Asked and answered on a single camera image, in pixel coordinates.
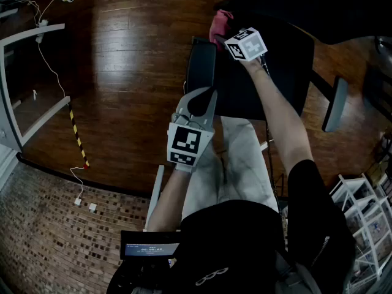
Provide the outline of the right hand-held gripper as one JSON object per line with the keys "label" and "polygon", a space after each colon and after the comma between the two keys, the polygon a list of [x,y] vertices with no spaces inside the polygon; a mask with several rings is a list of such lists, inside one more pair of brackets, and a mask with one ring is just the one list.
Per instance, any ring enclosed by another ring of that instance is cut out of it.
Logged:
{"label": "right hand-held gripper", "polygon": [[218,48],[228,48],[233,59],[237,61],[249,62],[268,51],[260,33],[254,28],[245,29],[228,40],[215,34],[214,41]]}

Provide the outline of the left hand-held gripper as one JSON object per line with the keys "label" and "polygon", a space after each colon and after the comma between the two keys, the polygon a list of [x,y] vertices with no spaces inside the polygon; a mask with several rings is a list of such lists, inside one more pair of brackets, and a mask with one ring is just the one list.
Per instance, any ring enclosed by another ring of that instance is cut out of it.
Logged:
{"label": "left hand-held gripper", "polygon": [[212,87],[195,89],[180,99],[167,130],[167,160],[176,170],[195,170],[215,134],[216,102],[217,91]]}

